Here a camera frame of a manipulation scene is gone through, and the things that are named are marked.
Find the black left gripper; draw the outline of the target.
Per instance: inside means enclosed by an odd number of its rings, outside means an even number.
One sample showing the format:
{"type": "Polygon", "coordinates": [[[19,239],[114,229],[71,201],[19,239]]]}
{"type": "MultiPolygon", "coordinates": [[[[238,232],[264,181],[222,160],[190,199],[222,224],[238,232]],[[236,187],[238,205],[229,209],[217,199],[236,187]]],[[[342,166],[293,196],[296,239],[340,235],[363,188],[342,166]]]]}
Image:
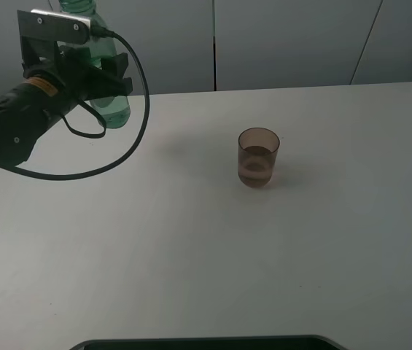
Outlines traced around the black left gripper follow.
{"type": "Polygon", "coordinates": [[[123,78],[128,54],[100,59],[101,69],[85,61],[88,50],[60,47],[55,41],[20,36],[24,81],[20,100],[36,106],[74,106],[78,101],[129,96],[131,78],[123,78]]]}

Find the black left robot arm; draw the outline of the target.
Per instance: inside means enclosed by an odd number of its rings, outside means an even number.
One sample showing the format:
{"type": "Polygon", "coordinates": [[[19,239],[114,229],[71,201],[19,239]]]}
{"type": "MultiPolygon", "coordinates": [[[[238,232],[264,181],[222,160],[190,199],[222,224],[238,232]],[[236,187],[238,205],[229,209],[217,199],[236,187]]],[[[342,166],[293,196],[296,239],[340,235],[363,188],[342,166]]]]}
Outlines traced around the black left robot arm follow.
{"type": "Polygon", "coordinates": [[[127,96],[125,53],[94,66],[89,49],[58,46],[54,40],[20,38],[24,80],[0,96],[0,165],[10,168],[29,159],[37,140],[76,106],[91,113],[106,130],[108,122],[89,100],[127,96]]]}

